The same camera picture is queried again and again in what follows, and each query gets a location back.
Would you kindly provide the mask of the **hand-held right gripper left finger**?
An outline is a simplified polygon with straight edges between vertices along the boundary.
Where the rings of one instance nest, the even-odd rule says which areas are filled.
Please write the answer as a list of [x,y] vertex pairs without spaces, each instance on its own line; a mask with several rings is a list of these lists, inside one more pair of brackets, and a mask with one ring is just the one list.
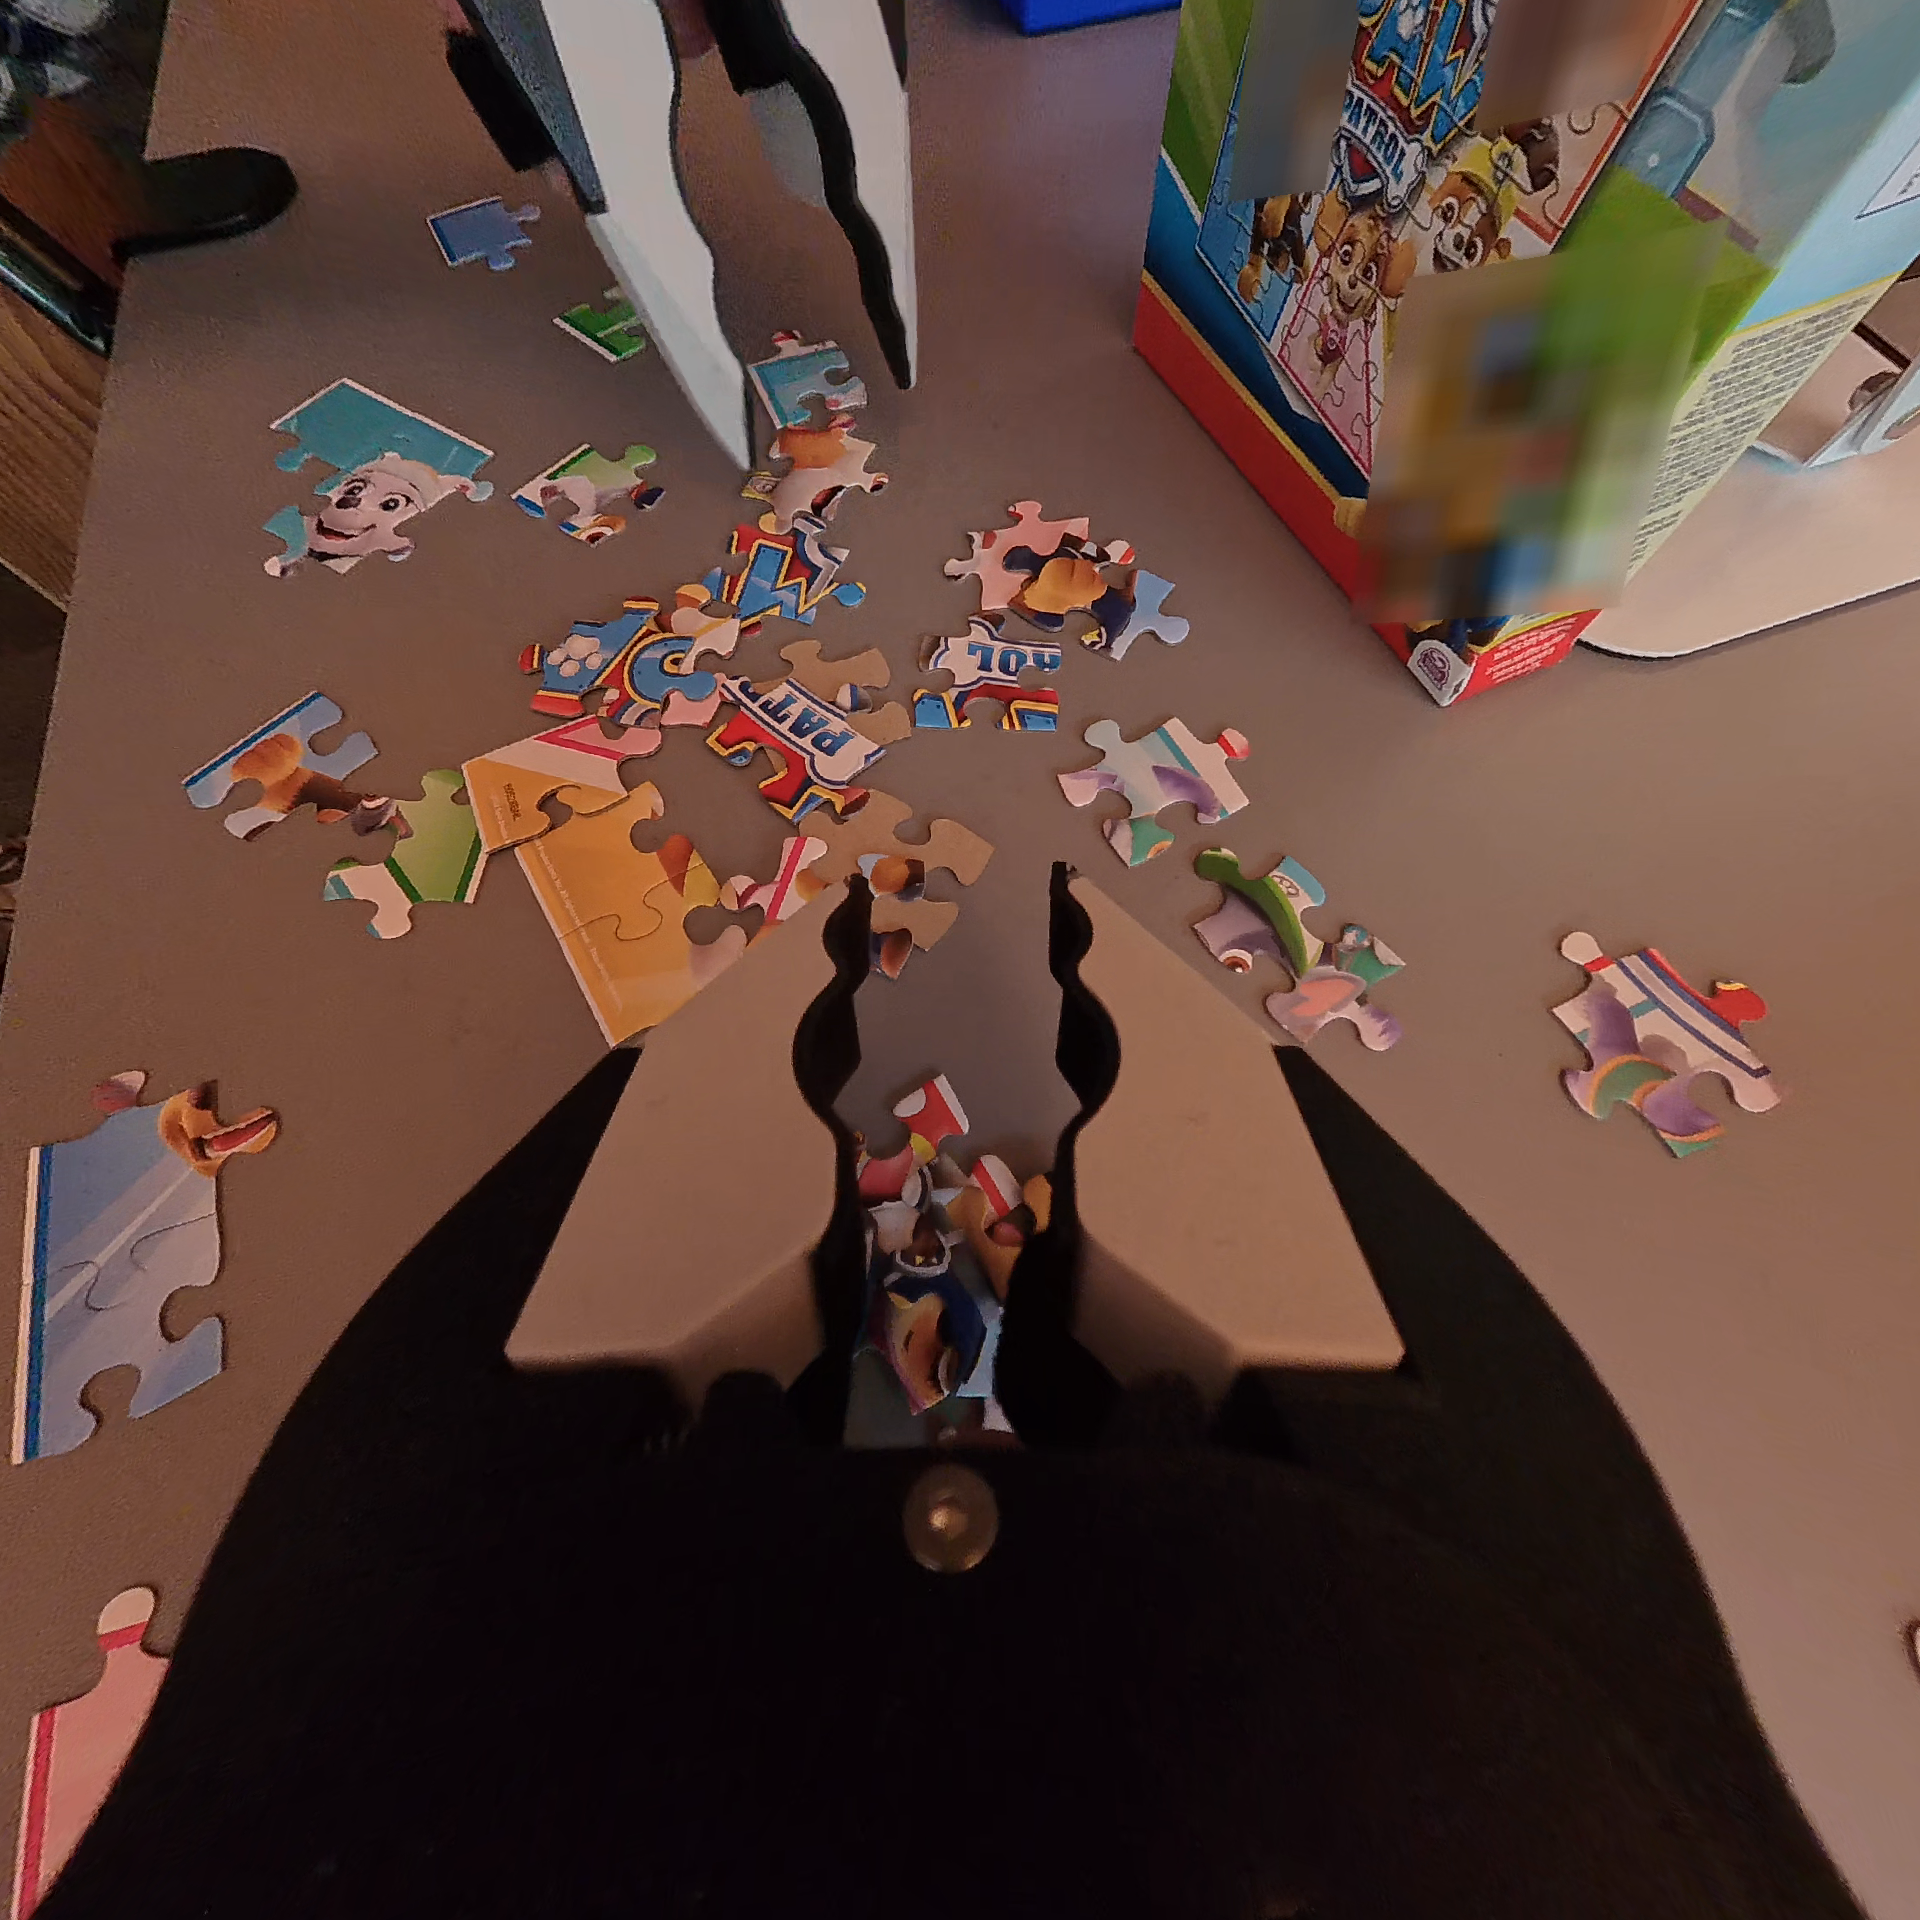
[[865,1235],[831,1103],[865,969],[872,886],[831,881],[647,1035],[507,1336],[514,1365],[654,1365],[685,1408],[753,1368],[811,1439],[840,1439]]

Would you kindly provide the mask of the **yellow puzzle piece pale knob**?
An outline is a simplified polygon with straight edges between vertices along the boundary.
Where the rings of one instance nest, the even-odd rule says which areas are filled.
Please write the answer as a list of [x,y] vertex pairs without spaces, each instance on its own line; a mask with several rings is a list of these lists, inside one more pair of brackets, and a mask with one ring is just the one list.
[[720,904],[720,881],[707,868],[685,868],[683,886],[656,881],[647,893],[654,929],[643,938],[620,938],[611,914],[560,938],[560,955],[608,1045],[676,1014],[746,955],[750,934],[740,925],[729,925],[707,944],[683,934],[683,914],[710,904]]

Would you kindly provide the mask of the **blue uniform dog puzzle piece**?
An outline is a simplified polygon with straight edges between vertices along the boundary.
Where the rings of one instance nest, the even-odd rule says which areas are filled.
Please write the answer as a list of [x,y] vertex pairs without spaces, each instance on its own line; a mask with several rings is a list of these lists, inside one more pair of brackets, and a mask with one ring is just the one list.
[[881,1199],[865,1213],[865,1327],[910,1414],[948,1399],[994,1399],[1003,1301],[986,1276],[992,1204],[965,1181],[948,1199]]

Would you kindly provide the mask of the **yellow puzzle piece brown spot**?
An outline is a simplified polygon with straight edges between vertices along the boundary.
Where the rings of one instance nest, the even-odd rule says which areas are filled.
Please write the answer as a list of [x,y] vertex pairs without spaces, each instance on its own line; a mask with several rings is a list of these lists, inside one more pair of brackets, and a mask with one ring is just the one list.
[[611,848],[590,848],[587,856],[565,863],[524,863],[524,853],[527,848],[514,848],[522,868],[527,876],[558,942],[602,914],[616,919],[620,938],[643,938],[654,929],[647,893],[656,881],[683,886],[685,868],[707,868],[685,834],[672,834],[656,848],[636,848],[632,837],[616,837]]

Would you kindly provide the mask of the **teal husky dog puzzle section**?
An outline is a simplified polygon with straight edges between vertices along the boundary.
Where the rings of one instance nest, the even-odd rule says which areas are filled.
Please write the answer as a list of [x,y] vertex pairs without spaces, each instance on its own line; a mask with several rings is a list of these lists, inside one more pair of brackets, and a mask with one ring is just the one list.
[[297,447],[273,458],[278,471],[298,471],[308,458],[328,464],[317,483],[317,503],[278,508],[262,524],[283,543],[283,555],[262,560],[273,580],[290,576],[298,560],[321,560],[328,572],[349,572],[372,555],[404,560],[412,555],[404,522],[429,511],[447,494],[490,494],[490,483],[480,479],[480,464],[490,461],[490,447],[474,447],[442,422],[406,412],[354,377],[331,377],[298,399],[298,407],[273,417],[272,430],[297,437]]

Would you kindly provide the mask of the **pile of puzzle pieces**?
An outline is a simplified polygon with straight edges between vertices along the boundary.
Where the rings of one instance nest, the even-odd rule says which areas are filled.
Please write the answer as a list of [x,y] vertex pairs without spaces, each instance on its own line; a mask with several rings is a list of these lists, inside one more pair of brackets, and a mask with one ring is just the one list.
[[731,766],[762,757],[758,791],[778,815],[831,825],[877,804],[876,763],[903,731],[958,731],[978,715],[1003,731],[1053,731],[1066,647],[1119,663],[1139,636],[1178,647],[1191,633],[1171,612],[1172,582],[1145,572],[1130,543],[1017,499],[999,528],[943,560],[978,597],[965,629],[924,636],[922,682],[888,697],[877,647],[827,655],[817,633],[827,606],[851,612],[865,597],[831,543],[831,511],[881,485],[876,443],[851,422],[778,430],[740,485],[753,511],[720,565],[665,602],[632,597],[608,620],[574,620],[522,648],[533,707],[624,728],[632,755],[654,755],[672,725],[698,725]]

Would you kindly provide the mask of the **pink dog puzzle section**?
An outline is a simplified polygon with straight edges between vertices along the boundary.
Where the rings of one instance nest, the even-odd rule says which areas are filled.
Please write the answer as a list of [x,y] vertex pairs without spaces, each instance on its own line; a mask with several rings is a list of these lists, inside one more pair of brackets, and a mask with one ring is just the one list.
[[28,1723],[10,1920],[31,1915],[58,1882],[152,1708],[167,1672],[167,1657],[143,1646],[152,1605],[149,1585],[111,1596],[95,1618],[103,1655],[95,1686],[42,1708]]

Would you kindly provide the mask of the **grey desk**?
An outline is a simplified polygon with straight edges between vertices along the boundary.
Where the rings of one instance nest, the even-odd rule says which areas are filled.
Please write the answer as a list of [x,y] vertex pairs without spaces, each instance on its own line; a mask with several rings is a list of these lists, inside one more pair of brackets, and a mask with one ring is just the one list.
[[[1132,537],[1185,647],[1068,655],[1062,737],[908,737],[908,825],[958,925],[854,995],[876,1153],[948,1068],[978,1146],[1045,1165],[1049,868],[1066,863],[1278,1049],[1405,1336],[1394,1373],[1125,1392],[1087,1443],[960,1448],[974,1569],[903,1543],[922,1452],[811,1439],[767,1377],[685,1408],[636,1365],[505,1352],[636,1059],[596,1033],[510,856],[392,944],[308,812],[234,840],[178,779],[321,686],[372,786],[527,731],[514,648],[724,555],[737,471],[656,361],[548,315],[602,275],[565,191],[510,275],[426,212],[510,191],[431,4],[174,4],[152,128],[278,151],[298,205],[128,275],[3,1004],[3,1363],[26,1156],[91,1088],[273,1107],[234,1160],[228,1365],[3,1462],[3,1831],[20,1731],[91,1692],[98,1608],[171,1662],[47,1915],[1917,1915],[1917,599],[1685,666],[1572,656],[1432,710],[1132,350],[1171,20],[1019,42],[908,10],[922,383],[901,395],[840,232],[791,205],[717,72],[683,172],[731,334],[837,334],[881,494],[823,648],[958,629],[942,576],[1032,494]],[[272,422],[331,377],[490,447],[412,555],[267,576],[323,461]],[[608,543],[510,490],[654,447]],[[1087,728],[1178,715],[1253,755],[1246,808],[1130,865]],[[1200,848],[1370,929],[1405,1035],[1266,1014]],[[1599,955],[1745,983],[1784,1100],[1692,1100],[1672,1156],[1581,1113],[1554,1006]]]

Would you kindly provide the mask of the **green white dog puzzle piece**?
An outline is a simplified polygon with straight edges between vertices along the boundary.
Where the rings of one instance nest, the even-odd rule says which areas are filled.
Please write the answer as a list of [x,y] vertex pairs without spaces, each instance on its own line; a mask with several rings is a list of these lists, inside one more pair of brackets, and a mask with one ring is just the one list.
[[596,547],[624,533],[628,515],[643,515],[662,499],[662,485],[647,479],[654,461],[654,447],[624,447],[611,458],[590,447],[574,447],[560,461],[522,483],[510,499],[524,515]]

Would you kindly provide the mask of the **black rounded object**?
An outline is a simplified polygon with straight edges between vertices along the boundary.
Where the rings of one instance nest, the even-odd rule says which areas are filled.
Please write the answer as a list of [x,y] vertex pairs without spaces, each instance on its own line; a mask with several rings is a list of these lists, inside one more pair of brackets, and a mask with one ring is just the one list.
[[139,209],[111,237],[111,257],[174,253],[247,237],[278,219],[297,196],[297,172],[272,151],[197,151],[131,166]]

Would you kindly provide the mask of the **red puzzle box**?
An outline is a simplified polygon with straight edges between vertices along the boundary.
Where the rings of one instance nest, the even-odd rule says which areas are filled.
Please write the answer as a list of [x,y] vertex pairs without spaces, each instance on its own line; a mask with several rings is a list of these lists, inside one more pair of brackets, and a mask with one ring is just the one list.
[[1327,156],[1235,187],[1248,0],[1182,4],[1137,350],[1346,591],[1408,286],[1714,237],[1646,565],[1917,248],[1917,4],[1657,4],[1637,75],[1496,126],[1500,4],[1363,0]]

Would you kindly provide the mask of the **blue sky puzzle section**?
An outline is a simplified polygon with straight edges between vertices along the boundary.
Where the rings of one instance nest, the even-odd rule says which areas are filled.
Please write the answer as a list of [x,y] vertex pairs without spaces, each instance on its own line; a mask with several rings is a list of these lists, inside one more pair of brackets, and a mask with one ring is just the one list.
[[215,1172],[262,1153],[278,1117],[221,1120],[211,1088],[147,1107],[143,1088],[147,1068],[107,1076],[91,1092],[103,1120],[28,1153],[10,1462],[81,1443],[81,1385],[103,1368],[139,1368],[128,1414],[147,1414],[225,1365],[215,1315],[167,1336],[161,1307],[215,1280]]

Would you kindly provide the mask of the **blue puzzle piece with dog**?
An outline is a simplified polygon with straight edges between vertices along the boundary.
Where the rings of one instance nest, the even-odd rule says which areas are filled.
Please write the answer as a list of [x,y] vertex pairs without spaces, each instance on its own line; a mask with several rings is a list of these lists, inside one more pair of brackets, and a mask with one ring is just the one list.
[[335,721],[335,698],[308,691],[187,773],[181,793],[197,808],[215,808],[235,781],[257,781],[257,804],[225,815],[235,840],[252,840],[297,808],[317,808],[317,822],[345,822],[354,834],[406,834],[406,825],[400,825],[400,799],[367,793],[345,781],[345,773],[376,757],[372,731],[349,731],[331,755],[317,755],[310,737]]

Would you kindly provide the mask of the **white stand base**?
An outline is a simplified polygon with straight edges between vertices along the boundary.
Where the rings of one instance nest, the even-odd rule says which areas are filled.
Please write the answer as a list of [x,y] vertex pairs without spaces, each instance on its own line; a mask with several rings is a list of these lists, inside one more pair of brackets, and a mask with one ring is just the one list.
[[1614,656],[1685,656],[1920,576],[1920,437],[1833,464],[1758,448],[1671,528],[1593,612],[1581,647]]

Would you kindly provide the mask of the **beige case with printed sheet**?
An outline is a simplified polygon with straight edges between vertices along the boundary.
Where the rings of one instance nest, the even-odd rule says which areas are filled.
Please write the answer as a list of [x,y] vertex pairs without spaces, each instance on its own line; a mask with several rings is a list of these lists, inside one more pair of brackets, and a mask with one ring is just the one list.
[[1908,350],[1868,320],[1762,430],[1758,448],[1785,464],[1827,464],[1874,452],[1917,430],[1920,369]]

